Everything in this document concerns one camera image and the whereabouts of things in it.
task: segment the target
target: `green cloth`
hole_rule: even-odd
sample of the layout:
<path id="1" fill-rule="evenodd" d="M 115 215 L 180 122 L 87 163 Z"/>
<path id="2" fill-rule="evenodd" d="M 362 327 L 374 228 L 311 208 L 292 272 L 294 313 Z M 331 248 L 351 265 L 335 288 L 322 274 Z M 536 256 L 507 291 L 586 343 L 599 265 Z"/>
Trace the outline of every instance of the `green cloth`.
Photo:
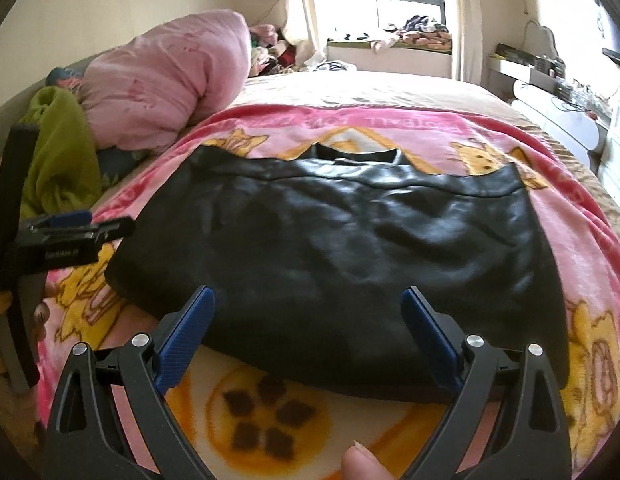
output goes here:
<path id="1" fill-rule="evenodd" d="M 101 173 L 88 121 L 76 97 L 40 89 L 21 123 L 38 124 L 39 140 L 23 187 L 21 219 L 87 209 L 101 196 Z"/>

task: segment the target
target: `fingernail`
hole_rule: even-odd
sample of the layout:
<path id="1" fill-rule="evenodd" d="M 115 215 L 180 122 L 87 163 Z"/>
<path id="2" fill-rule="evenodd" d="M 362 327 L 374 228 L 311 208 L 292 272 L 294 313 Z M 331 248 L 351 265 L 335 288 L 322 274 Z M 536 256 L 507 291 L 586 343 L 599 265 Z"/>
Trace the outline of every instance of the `fingernail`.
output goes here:
<path id="1" fill-rule="evenodd" d="M 365 455 L 366 457 L 375 460 L 376 461 L 376 456 L 374 456 L 374 454 L 372 453 L 372 451 L 370 451 L 369 449 L 367 449 L 363 444 L 361 444 L 360 442 L 357 442 L 356 440 L 354 441 L 354 447 L 356 448 L 356 450 L 358 452 L 360 452 L 361 454 Z"/>

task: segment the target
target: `window sill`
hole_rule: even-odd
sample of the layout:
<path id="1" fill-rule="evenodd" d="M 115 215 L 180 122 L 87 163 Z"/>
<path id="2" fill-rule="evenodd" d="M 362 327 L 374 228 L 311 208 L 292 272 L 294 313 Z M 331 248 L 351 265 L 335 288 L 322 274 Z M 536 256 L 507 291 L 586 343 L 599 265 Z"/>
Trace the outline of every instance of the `window sill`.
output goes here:
<path id="1" fill-rule="evenodd" d="M 361 48 L 371 50 L 369 41 L 328 41 L 328 46 L 333 46 L 336 48 Z M 446 56 L 452 55 L 451 50 L 433 50 L 427 46 L 411 45 L 400 41 L 392 45 L 390 48 L 407 48 L 410 50 L 424 50 L 426 52 L 431 52 L 432 54 L 444 54 Z"/>

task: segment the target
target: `white curtain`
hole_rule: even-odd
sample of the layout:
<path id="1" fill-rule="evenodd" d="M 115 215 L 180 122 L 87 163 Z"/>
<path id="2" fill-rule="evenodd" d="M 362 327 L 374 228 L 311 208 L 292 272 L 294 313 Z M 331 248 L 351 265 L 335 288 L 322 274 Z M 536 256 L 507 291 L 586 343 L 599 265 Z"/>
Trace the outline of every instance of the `white curtain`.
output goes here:
<path id="1" fill-rule="evenodd" d="M 326 39 L 319 29 L 315 0 L 285 0 L 285 39 L 296 45 L 296 64 L 314 64 L 325 59 Z"/>
<path id="2" fill-rule="evenodd" d="M 452 79 L 480 84 L 483 72 L 483 17 L 480 0 L 456 0 L 453 32 Z"/>

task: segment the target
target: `black leather skirt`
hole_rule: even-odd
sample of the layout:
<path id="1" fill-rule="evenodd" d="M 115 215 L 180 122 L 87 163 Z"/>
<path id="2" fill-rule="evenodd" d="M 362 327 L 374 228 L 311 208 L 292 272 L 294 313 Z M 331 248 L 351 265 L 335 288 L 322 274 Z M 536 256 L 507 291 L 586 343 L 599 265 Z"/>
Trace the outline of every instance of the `black leather skirt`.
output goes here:
<path id="1" fill-rule="evenodd" d="M 208 285 L 205 345 L 349 394 L 441 399 L 401 319 L 410 285 L 493 346 L 542 345 L 561 386 L 568 377 L 558 270 L 513 164 L 429 175 L 396 150 L 315 145 L 285 161 L 201 146 L 141 211 L 106 279 L 157 318 Z"/>

